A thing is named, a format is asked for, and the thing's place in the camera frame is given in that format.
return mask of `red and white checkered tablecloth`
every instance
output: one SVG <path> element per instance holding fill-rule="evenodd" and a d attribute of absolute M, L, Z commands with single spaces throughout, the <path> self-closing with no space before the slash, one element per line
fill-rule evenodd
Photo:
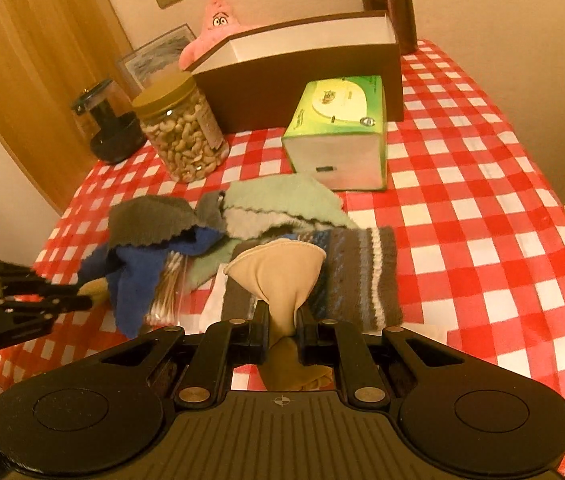
<path fill-rule="evenodd" d="M 405 321 L 448 328 L 449 345 L 547 384 L 565 398 L 565 212 L 502 113 L 429 42 L 403 58 L 405 121 L 387 125 L 393 184 L 343 192 L 361 227 L 392 226 Z M 54 283 L 107 239 L 109 208 L 144 194 L 195 203 L 230 182 L 291 173 L 283 130 L 227 136 L 226 163 L 206 180 L 171 182 L 155 152 L 96 167 L 40 253 Z M 199 315 L 210 284 L 194 292 Z M 67 314 L 44 338 L 0 351 L 0 386 L 121 343 L 110 310 Z M 262 389 L 244 367 L 235 388 Z M 565 459 L 560 471 L 565 473 Z"/>

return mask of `pile of cloth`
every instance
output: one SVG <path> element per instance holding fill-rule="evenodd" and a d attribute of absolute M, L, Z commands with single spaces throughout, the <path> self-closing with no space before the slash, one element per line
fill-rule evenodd
<path fill-rule="evenodd" d="M 359 229 L 338 195 L 311 177 L 272 175 L 204 194 L 195 209 L 181 198 L 143 196 L 110 212 L 109 241 L 83 260 L 78 280 L 94 301 L 108 298 L 118 329 L 178 322 L 179 298 L 216 276 L 200 329 L 249 319 L 257 300 L 272 313 L 270 352 L 261 367 L 269 390 L 331 381 L 326 367 L 297 362 L 294 313 L 377 333 L 402 322 L 390 228 Z"/>

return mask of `plastic jar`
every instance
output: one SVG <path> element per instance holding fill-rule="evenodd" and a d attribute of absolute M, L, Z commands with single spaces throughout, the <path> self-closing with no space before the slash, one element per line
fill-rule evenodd
<path fill-rule="evenodd" d="M 189 72 L 160 79 L 133 100 L 133 108 L 176 182 L 205 178 L 229 155 L 207 98 Z"/>

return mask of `framed picture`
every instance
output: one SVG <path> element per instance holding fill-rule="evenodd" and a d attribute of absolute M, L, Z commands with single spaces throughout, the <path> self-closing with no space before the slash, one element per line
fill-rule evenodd
<path fill-rule="evenodd" d="M 118 65 L 125 78 L 140 93 L 151 85 L 152 76 L 170 66 L 178 70 L 180 54 L 195 39 L 195 34 L 185 23 L 123 57 Z"/>

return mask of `pink starfish plush toy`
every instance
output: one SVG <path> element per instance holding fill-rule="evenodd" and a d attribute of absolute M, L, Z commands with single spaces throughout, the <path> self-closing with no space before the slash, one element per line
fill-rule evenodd
<path fill-rule="evenodd" d="M 238 23 L 227 0 L 210 0 L 204 11 L 202 32 L 198 38 L 184 48 L 178 60 L 178 66 L 181 70 L 187 69 L 191 63 L 227 36 L 250 28 L 253 27 Z"/>

